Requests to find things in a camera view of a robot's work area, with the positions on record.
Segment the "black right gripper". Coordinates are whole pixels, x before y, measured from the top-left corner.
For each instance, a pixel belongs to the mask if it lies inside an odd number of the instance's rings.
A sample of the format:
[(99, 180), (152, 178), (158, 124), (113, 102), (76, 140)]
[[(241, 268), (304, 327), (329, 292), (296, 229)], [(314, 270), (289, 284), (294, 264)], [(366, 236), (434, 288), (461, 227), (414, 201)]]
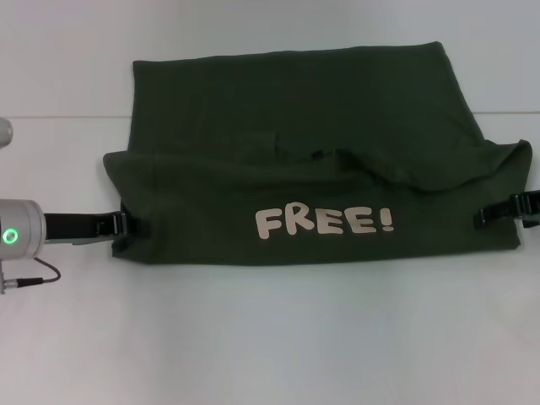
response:
[(509, 202), (490, 204), (473, 215), (473, 228), (483, 230), (494, 221), (506, 218), (519, 219), (524, 229), (537, 227), (540, 222), (539, 200), (539, 192), (523, 192), (510, 196)]

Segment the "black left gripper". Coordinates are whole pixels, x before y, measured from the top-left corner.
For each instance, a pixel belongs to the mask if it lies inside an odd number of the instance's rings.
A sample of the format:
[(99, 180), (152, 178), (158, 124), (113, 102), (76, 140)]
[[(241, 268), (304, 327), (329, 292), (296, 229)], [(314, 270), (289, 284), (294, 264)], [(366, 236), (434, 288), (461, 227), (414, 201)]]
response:
[(149, 237), (145, 220), (129, 213), (46, 213), (46, 241), (105, 241), (118, 235)]

